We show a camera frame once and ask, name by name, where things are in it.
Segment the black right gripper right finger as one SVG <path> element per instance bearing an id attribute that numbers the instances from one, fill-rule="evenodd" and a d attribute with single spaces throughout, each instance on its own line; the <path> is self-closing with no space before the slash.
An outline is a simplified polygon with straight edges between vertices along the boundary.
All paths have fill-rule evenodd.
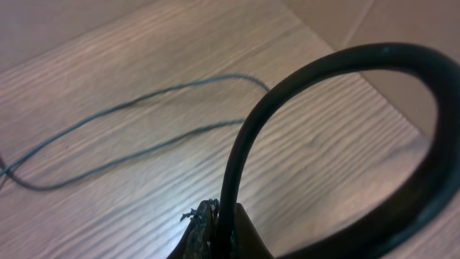
<path id="1" fill-rule="evenodd" d="M 246 210 L 236 204 L 234 211 L 237 257 L 241 259 L 274 259 L 267 249 Z"/>

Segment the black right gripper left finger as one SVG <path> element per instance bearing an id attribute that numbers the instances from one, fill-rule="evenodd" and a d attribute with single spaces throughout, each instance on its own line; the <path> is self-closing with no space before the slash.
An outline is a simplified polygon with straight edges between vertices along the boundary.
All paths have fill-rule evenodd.
<path id="1" fill-rule="evenodd" d="M 211 259 L 219 207 L 218 199 L 208 199 L 203 200 L 196 209 L 184 213 L 180 221 L 189 219 L 190 223 L 167 259 Z"/>

